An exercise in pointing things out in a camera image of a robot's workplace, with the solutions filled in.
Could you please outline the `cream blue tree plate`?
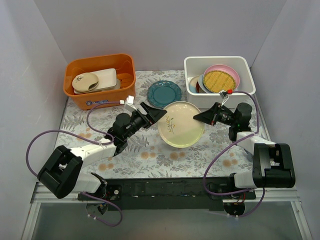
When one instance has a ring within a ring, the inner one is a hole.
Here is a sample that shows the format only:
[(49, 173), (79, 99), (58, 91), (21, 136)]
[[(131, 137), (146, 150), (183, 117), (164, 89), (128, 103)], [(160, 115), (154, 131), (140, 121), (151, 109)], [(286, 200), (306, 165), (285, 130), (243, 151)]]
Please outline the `cream blue tree plate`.
[(197, 94), (198, 93), (198, 91), (197, 91), (197, 83), (198, 83), (199, 77), (200, 77), (199, 75), (195, 76), (189, 82), (189, 90), (193, 94)]

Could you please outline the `pink plate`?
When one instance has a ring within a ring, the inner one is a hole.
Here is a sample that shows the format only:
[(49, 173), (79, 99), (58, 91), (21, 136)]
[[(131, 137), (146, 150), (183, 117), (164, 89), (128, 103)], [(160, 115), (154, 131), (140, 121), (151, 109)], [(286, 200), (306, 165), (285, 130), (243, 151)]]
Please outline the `pink plate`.
[(230, 74), (236, 81), (236, 88), (239, 86), (239, 84), (240, 84), (240, 76), (230, 66), (223, 65), (223, 64), (216, 64), (216, 65), (213, 65), (213, 66), (210, 66), (209, 68), (207, 68), (204, 71), (204, 74), (206, 74), (206, 73), (208, 73), (210, 71), (214, 71), (214, 70), (219, 70), (219, 71), (223, 71), (223, 72), (226, 72), (226, 73)]

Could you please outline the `light blue plate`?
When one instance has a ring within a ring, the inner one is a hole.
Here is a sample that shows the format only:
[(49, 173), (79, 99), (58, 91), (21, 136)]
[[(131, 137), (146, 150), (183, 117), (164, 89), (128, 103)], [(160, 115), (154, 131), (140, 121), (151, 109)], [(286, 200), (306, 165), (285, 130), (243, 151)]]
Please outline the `light blue plate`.
[(212, 94), (212, 92), (210, 90), (208, 90), (205, 85), (204, 85), (204, 74), (201, 74), (198, 78), (198, 84), (199, 84), (199, 87), (202, 89), (202, 91), (204, 93), (207, 93), (207, 94)]

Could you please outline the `dark teal scalloped plate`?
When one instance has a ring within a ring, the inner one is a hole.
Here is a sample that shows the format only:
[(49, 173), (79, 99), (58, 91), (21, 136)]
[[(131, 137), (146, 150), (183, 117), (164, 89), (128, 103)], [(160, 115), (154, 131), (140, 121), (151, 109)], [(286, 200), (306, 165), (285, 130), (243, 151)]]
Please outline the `dark teal scalloped plate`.
[(172, 81), (160, 80), (148, 88), (147, 99), (151, 105), (163, 109), (173, 102), (180, 101), (182, 90)]

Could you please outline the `cream green twig plate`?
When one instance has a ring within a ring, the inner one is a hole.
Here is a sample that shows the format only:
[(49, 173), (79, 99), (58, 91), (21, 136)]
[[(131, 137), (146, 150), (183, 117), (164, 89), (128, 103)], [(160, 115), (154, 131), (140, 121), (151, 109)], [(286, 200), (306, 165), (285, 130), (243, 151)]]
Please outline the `cream green twig plate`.
[(195, 144), (203, 135), (205, 124), (195, 120), (201, 111), (187, 101), (176, 101), (166, 107), (166, 114), (157, 122), (158, 133), (168, 145), (187, 148)]

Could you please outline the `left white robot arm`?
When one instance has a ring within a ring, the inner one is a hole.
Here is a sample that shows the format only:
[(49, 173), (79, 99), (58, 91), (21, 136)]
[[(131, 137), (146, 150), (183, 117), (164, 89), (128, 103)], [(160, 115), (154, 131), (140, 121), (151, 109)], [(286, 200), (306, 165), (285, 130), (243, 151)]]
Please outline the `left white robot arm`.
[(140, 105), (146, 113), (133, 107), (131, 114), (118, 114), (101, 140), (74, 148), (58, 146), (36, 175), (37, 179), (58, 199), (73, 191), (85, 192), (95, 200), (103, 199), (107, 195), (107, 181), (94, 172), (82, 174), (81, 169), (119, 155), (127, 147), (131, 136), (141, 128), (148, 129), (167, 113), (164, 109), (151, 107), (144, 102)]

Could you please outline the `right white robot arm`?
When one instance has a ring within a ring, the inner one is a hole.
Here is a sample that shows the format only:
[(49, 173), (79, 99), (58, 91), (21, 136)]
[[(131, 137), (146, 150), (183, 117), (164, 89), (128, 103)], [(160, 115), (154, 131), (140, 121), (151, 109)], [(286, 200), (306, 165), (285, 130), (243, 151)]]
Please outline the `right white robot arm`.
[(235, 111), (216, 102), (210, 109), (193, 117), (211, 126), (216, 123), (228, 125), (232, 144), (226, 149), (238, 146), (252, 156), (252, 170), (230, 176), (233, 182), (226, 186), (226, 192), (232, 199), (243, 195), (245, 189), (292, 188), (296, 183), (290, 146), (265, 140), (251, 131), (252, 110), (244, 102), (239, 103)]

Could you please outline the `yellow woven plate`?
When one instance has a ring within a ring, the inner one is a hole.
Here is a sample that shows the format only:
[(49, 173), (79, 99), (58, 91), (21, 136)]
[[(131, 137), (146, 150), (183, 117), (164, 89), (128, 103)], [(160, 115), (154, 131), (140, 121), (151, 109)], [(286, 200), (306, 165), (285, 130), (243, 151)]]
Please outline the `yellow woven plate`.
[(205, 73), (203, 84), (212, 93), (235, 90), (237, 87), (236, 80), (230, 74), (221, 70), (212, 70)]

